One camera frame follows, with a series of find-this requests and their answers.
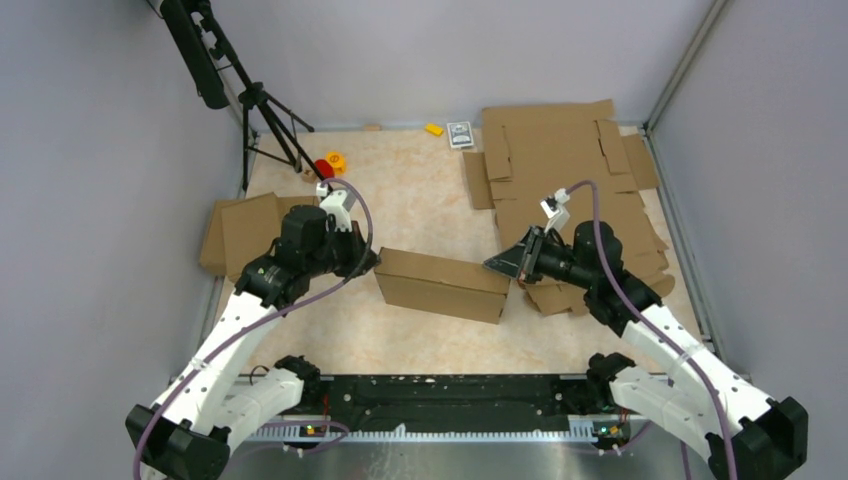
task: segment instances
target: metal frame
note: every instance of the metal frame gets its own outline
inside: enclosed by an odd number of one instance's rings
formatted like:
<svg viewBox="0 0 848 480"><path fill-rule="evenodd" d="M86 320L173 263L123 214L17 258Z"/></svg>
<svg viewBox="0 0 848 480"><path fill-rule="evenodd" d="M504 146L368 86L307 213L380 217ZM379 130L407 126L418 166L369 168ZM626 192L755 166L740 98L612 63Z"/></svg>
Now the metal frame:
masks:
<svg viewBox="0 0 848 480"><path fill-rule="evenodd" d="M660 180L660 187L658 189L660 205L662 206L663 214L666 217L668 230L671 234L675 250L677 251L678 260L680 260L680 269L683 272L683 280L689 290L689 299L692 303L692 308L695 311L695 319L698 321L701 331L704 333L705 343L712 343L716 357L722 360L724 360L724 348L712 323L712 319L714 318L713 308L701 288L703 282L701 281L700 274L698 273L700 270L698 269L695 256L692 254L690 242L688 240L689 238L692 238L692 232L686 230L685 222L682 221L682 213L680 212L679 204L675 199L674 192L668 186L668 170L666 169L665 164L662 161L662 157L657 150L656 143L654 141L654 134L665 114L666 109L676 97L680 85L695 65L698 55L709 40L715 26L722 18L724 18L728 7L732 3L733 0L713 0L712 5L710 5L709 10L707 10L706 16L695 31L692 40L686 47L686 51L680 58L680 61L674 69L674 72L671 74L671 77L669 77L665 88L663 88L657 103L654 105L653 109L651 109L651 114L648 117L648 120L646 120L640 127L640 133L645 139L648 149L654 158L654 164L656 165L657 174Z"/></svg>
<svg viewBox="0 0 848 480"><path fill-rule="evenodd" d="M657 100L654 108L651 109L651 114L648 116L648 120L643 125L648 137L653 134L654 129L656 129L657 124L665 113L665 109L668 107L669 103L671 103L671 100L677 93L677 89L680 87L683 79L686 78L686 75L692 68L692 65L694 64L693 62L697 58L698 53L703 48L710 36L710 33L712 33L713 28L716 26L720 18L722 18L722 14L726 11L726 7L732 3L732 1L733 0L713 0L712 5L710 5L710 9L707 11L707 15L695 31L695 35L686 47L686 51L683 52L683 56L677 63L677 67L668 79L665 88L663 88L660 98Z"/></svg>

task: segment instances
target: gray wall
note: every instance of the gray wall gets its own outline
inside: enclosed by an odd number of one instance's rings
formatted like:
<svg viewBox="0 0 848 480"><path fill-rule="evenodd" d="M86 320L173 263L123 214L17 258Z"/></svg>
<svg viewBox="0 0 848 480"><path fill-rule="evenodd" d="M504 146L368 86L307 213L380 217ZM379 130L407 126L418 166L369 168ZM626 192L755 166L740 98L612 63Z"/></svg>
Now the gray wall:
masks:
<svg viewBox="0 0 848 480"><path fill-rule="evenodd" d="M0 478L130 478L124 416L188 360L239 132L143 0L0 7Z"/></svg>
<svg viewBox="0 0 848 480"><path fill-rule="evenodd" d="M797 478L848 441L848 3L733 3L657 131L731 363L810 412Z"/></svg>
<svg viewBox="0 0 848 480"><path fill-rule="evenodd" d="M361 127L610 96L619 119L645 120L710 3L245 0L214 8L254 80L316 126Z"/></svg>

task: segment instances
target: cardboard box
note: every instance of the cardboard box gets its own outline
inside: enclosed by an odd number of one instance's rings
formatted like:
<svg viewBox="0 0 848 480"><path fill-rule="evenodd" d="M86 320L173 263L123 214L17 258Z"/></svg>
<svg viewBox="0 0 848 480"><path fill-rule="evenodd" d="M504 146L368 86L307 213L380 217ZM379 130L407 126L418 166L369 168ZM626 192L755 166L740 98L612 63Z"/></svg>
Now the cardboard box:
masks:
<svg viewBox="0 0 848 480"><path fill-rule="evenodd" d="M217 200L212 208L212 217L206 227L203 246L200 248L200 266L215 276L227 274L224 263L224 229L221 226L221 209L243 200Z"/></svg>
<svg viewBox="0 0 848 480"><path fill-rule="evenodd" d="M632 265L643 280L668 268L661 254L668 246L651 226L638 193L658 185L653 160L640 136L620 135L610 120L614 114L610 100L483 109L486 152L466 156L466 176L472 204L485 205L485 174L502 248L520 240L530 225L547 222L539 208L542 198L592 179L600 189L601 219L624 246L625 268ZM483 168L475 163L480 157ZM574 192L567 208L571 217L560 233L569 242L575 227L592 218L591 190ZM543 314L585 309L580 289L552 280L528 286L527 295Z"/></svg>
<svg viewBox="0 0 848 480"><path fill-rule="evenodd" d="M262 195L221 209L224 232L224 264L233 282L244 266L264 254L280 236L277 197Z"/></svg>
<svg viewBox="0 0 848 480"><path fill-rule="evenodd" d="M481 264L383 248L374 270L389 305L497 324L509 279Z"/></svg>
<svg viewBox="0 0 848 480"><path fill-rule="evenodd" d="M255 200L256 198L275 198L276 216L273 220L275 232L279 235L280 225L283 216L291 210L295 205L317 205L316 197L276 197L273 194L263 195L262 197L254 197L241 200L218 200L212 209L212 215L209 219L209 224L206 228L206 236L203 239L203 246L200 250L200 266L206 271L215 276L228 276L226 255L224 250L224 227L222 221L222 211L230 206L240 205Z"/></svg>

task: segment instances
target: box flap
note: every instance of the box flap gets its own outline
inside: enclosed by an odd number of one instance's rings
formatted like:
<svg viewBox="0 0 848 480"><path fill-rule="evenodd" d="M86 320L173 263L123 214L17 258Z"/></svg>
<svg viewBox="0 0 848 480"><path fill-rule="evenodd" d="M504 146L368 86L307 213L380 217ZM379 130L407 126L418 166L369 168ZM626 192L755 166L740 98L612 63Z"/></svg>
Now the box flap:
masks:
<svg viewBox="0 0 848 480"><path fill-rule="evenodd" d="M462 154L465 162L465 180L468 183L468 195L471 206L475 210L490 210L495 208L492 201L492 190L489 188L489 177L486 174L486 158L479 152Z"/></svg>
<svg viewBox="0 0 848 480"><path fill-rule="evenodd" d="M556 315L571 308L571 298L563 294L559 285L527 285L526 288L527 294L544 316Z"/></svg>
<svg viewBox="0 0 848 480"><path fill-rule="evenodd" d="M507 129L545 124L585 124L615 115L612 100L594 103L488 107L483 109L483 144L486 146L486 170L489 180L513 176L510 165L510 141Z"/></svg>
<svg viewBox="0 0 848 480"><path fill-rule="evenodd" d="M668 244L665 243L665 241L662 238L660 238L657 231L652 228L651 233L653 233L654 245L656 245L657 251L658 252L664 252L664 251L668 250Z"/></svg>
<svg viewBox="0 0 848 480"><path fill-rule="evenodd" d="M227 276L238 278L244 266L264 254L280 236L277 197L251 198L221 210Z"/></svg>
<svg viewBox="0 0 848 480"><path fill-rule="evenodd" d="M502 125L591 122L614 116L615 106L611 99L591 103L547 103L486 107L483 109L483 125L485 128L486 122L496 122Z"/></svg>
<svg viewBox="0 0 848 480"><path fill-rule="evenodd" d="M668 258L660 252L642 253L630 258L624 268L644 281L645 278L667 269Z"/></svg>
<svg viewBox="0 0 848 480"><path fill-rule="evenodd" d="M612 191L615 193L633 193L639 191L639 187L636 186L636 180L629 173L612 175L609 177L609 183Z"/></svg>
<svg viewBox="0 0 848 480"><path fill-rule="evenodd" d="M485 119L486 109L483 109L483 145L486 146L486 176L489 180L509 179L512 177L512 167L509 164L509 144L506 141L506 127L498 122L487 124Z"/></svg>
<svg viewBox="0 0 848 480"><path fill-rule="evenodd" d="M618 132L618 124L609 120L598 120L598 134L601 138L601 149L607 159L609 173L629 173L630 162L624 150L621 134Z"/></svg>
<svg viewBox="0 0 848 480"><path fill-rule="evenodd" d="M657 292L660 297L667 297L674 290L674 277L667 273L657 272L647 278L643 278L642 281Z"/></svg>
<svg viewBox="0 0 848 480"><path fill-rule="evenodd" d="M200 249L200 266L212 275L226 275L227 266L224 260L224 230L221 226L221 209L235 205L243 200L217 200L212 208L212 216L203 237L203 247Z"/></svg>
<svg viewBox="0 0 848 480"><path fill-rule="evenodd" d="M492 200L515 200L518 198L519 189L514 182L495 181L489 183L489 188Z"/></svg>
<svg viewBox="0 0 848 480"><path fill-rule="evenodd" d="M506 294L509 279L490 272L482 264L434 257L383 247L382 263L374 269L378 275L426 280L471 290Z"/></svg>
<svg viewBox="0 0 848 480"><path fill-rule="evenodd" d="M641 135L628 135L622 138L624 149L627 152L627 161L630 171L636 179L639 190L647 190L660 186L660 180L654 165L654 160Z"/></svg>

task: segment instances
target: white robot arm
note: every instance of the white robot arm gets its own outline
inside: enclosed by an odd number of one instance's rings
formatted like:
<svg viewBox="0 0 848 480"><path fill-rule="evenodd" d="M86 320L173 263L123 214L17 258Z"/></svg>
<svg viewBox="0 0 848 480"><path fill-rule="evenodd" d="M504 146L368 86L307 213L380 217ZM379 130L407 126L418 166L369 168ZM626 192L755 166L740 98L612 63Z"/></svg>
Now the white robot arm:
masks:
<svg viewBox="0 0 848 480"><path fill-rule="evenodd" d="M142 446L142 460L147 465L142 478L218 478L230 453L273 416L298 405L304 380L313 373L318 375L308 362L286 357L278 362L281 368L273 368L255 385L226 399L250 355L280 318L232 341L235 336L292 305L308 291L311 278L332 272L350 279L379 263L379 257L362 239L358 224L350 219L354 203L351 194L345 190L329 192L320 185L318 194L324 197L320 207L294 207L283 220L274 253L245 267L236 283L236 295L178 380L152 408L136 405L127 416L127 430L137 448L143 432L150 428ZM221 350L225 342L232 343ZM191 383L184 386L189 376ZM176 388L183 390L169 404ZM165 411L154 422L156 411L163 405Z"/></svg>
<svg viewBox="0 0 848 480"><path fill-rule="evenodd" d="M568 218L569 193L583 185L592 186L595 219L577 226L569 246L553 232ZM542 208L548 225L530 227L484 266L524 283L551 277L585 288L592 316L650 355L673 381L669 386L652 379L621 354L596 354L587 377L597 403L640 413L689 445L719 479L779 480L806 461L806 410L792 397L775 401L733 372L625 269L621 242L599 220L594 183L561 189Z"/></svg>

